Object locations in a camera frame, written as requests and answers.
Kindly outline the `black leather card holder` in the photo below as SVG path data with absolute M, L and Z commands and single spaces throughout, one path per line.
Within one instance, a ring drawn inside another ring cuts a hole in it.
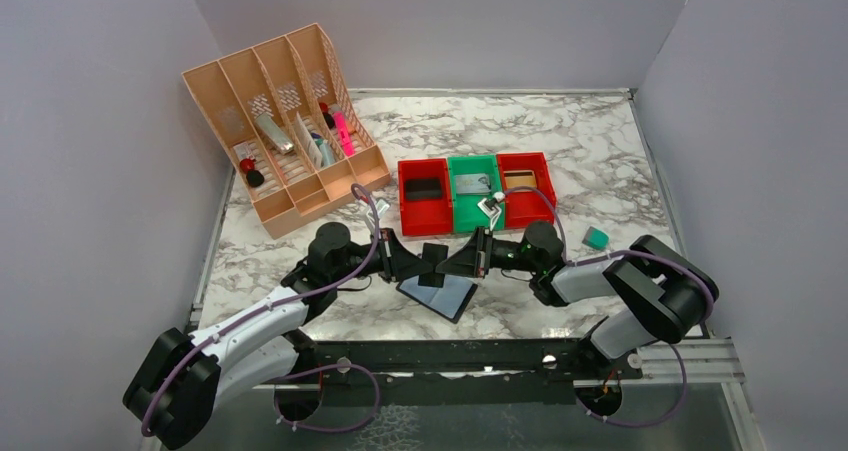
M 451 323 L 458 323 L 478 285 L 465 277 L 447 275 L 441 287 L 419 284 L 419 278 L 407 279 L 396 290 Z

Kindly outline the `grey card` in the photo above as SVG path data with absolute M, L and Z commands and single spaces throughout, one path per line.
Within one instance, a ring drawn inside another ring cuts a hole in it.
M 444 195 L 442 183 L 436 177 L 408 179 L 403 186 L 406 201 L 441 200 Z

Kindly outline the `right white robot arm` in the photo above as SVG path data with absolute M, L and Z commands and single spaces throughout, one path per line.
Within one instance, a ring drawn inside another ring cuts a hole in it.
M 551 307 L 619 297 L 624 310 L 603 319 L 577 346 L 578 367 L 592 378 L 604 376 L 618 358 L 636 348 L 680 342 L 712 314 L 719 297 L 710 277 L 652 235 L 582 261 L 565 259 L 564 250 L 564 242 L 546 221 L 532 222 L 518 242 L 497 239 L 480 227 L 435 269 L 470 278 L 483 278 L 493 268 L 528 272 L 534 296 Z

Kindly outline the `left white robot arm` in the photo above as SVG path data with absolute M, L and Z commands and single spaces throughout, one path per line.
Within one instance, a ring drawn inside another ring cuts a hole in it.
M 215 325 L 162 332 L 125 391 L 122 403 L 145 437 L 166 448 L 188 444 L 216 408 L 272 378 L 298 382 L 313 372 L 314 355 L 291 340 L 320 316 L 348 281 L 378 275 L 404 282 L 433 271 L 391 228 L 356 244 L 347 226 L 321 225 L 307 255 L 262 300 Z

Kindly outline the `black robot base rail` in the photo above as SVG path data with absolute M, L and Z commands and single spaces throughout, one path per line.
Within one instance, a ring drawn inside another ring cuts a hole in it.
M 318 341 L 294 370 L 318 376 L 274 378 L 272 401 L 309 414 L 318 406 L 571 405 L 576 387 L 638 380 L 637 353 L 593 361 L 575 338 Z

